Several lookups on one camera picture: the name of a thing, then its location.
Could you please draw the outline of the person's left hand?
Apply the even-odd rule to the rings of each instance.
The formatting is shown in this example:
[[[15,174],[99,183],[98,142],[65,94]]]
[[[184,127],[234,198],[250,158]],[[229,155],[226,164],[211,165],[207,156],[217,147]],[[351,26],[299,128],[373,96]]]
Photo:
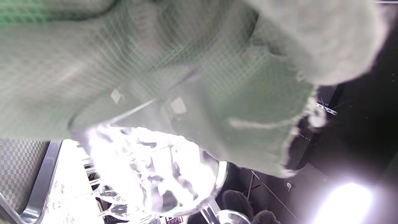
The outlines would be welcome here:
[[[248,0],[260,37],[315,85],[336,85],[371,69],[389,30],[374,0]]]

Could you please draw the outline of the person's right hand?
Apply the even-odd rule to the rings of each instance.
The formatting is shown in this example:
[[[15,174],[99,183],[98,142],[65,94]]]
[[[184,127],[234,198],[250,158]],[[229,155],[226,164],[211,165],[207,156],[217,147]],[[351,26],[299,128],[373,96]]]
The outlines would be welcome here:
[[[226,210],[242,213],[248,218],[251,224],[280,224],[274,213],[269,210],[262,210],[255,215],[249,200],[239,191],[224,191],[222,201]]]

